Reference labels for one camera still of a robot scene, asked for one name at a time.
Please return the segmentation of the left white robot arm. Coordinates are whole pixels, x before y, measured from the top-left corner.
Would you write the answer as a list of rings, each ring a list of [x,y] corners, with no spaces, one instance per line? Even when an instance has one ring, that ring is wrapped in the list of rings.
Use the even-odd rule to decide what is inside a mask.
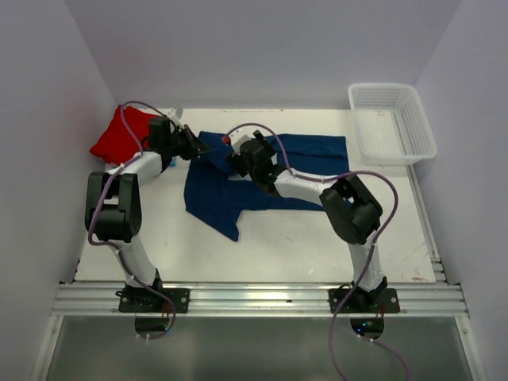
[[[211,151],[188,125],[176,117],[155,116],[148,123],[148,147],[108,171],[95,171],[87,180],[85,226],[93,246],[112,249],[128,287],[140,288],[137,302],[147,311],[165,301],[160,275],[144,249],[140,189],[162,174],[175,157],[192,160]]]

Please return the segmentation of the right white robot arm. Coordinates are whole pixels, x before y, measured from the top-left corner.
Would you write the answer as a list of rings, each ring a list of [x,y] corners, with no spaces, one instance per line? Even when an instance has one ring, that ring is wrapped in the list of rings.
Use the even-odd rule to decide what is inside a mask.
[[[222,140],[233,149],[226,161],[264,193],[310,202],[325,211],[335,234],[348,244],[356,289],[353,301],[362,311],[374,310],[387,288],[375,241],[383,210],[358,176],[346,175],[327,183],[322,176],[285,168],[276,162],[274,148],[258,131],[252,137],[234,132]]]

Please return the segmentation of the dark blue t shirt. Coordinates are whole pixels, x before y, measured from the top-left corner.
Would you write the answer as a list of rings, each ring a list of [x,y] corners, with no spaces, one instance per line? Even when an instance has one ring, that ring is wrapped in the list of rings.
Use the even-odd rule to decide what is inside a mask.
[[[245,210],[322,210],[311,202],[265,194],[248,179],[234,179],[236,171],[226,162],[232,149],[222,135],[203,131],[198,138],[211,151],[190,162],[183,192],[186,210],[231,241],[239,239],[237,221]],[[349,171],[344,136],[280,134],[279,139],[298,171],[324,176]]]

